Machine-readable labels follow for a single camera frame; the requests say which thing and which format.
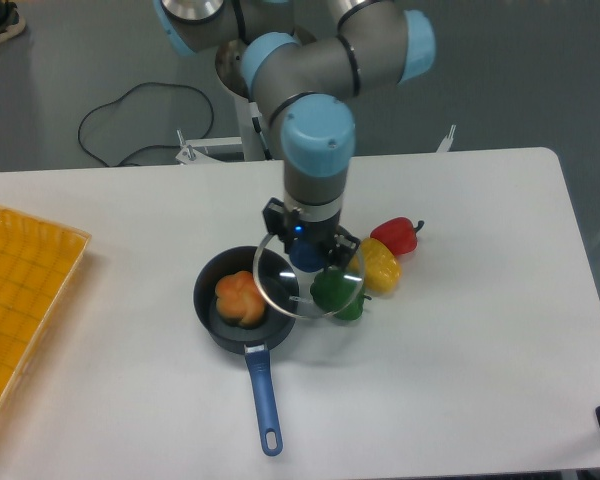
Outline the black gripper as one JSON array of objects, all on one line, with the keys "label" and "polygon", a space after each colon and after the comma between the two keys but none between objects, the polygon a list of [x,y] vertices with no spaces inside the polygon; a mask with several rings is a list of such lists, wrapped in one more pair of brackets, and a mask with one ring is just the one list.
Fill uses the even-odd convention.
[{"label": "black gripper", "polygon": [[284,197],[268,200],[262,210],[269,235],[283,237],[288,255],[327,257],[327,266],[344,270],[359,249],[359,239],[349,233],[336,233],[343,198],[322,204],[308,204]]}]

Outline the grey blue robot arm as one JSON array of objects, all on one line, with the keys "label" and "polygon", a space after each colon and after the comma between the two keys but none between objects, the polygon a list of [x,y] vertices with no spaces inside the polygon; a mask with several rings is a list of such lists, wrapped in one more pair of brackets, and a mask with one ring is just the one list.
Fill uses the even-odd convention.
[{"label": "grey blue robot arm", "polygon": [[305,272],[343,268],[358,241],[340,225],[356,128],[348,100],[429,71],[436,56],[430,20],[392,1],[333,1],[331,38],[297,38],[289,1],[158,1],[176,49],[199,52],[231,41],[248,98],[284,163],[284,197],[264,210],[292,264]]}]

